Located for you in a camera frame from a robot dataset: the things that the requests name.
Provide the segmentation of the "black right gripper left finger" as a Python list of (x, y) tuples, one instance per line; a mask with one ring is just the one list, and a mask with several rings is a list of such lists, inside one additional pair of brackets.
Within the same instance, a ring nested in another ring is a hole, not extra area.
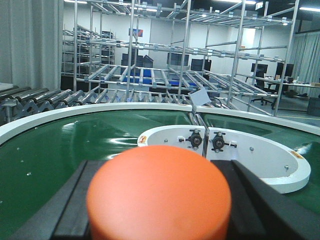
[(103, 160), (84, 160), (56, 194), (9, 238), (91, 240), (86, 207), (90, 182)]

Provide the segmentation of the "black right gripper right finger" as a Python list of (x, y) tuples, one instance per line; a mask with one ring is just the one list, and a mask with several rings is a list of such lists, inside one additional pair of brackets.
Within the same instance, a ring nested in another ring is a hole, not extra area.
[(231, 191), (228, 240), (318, 240), (320, 216), (263, 182), (236, 160), (214, 160)]

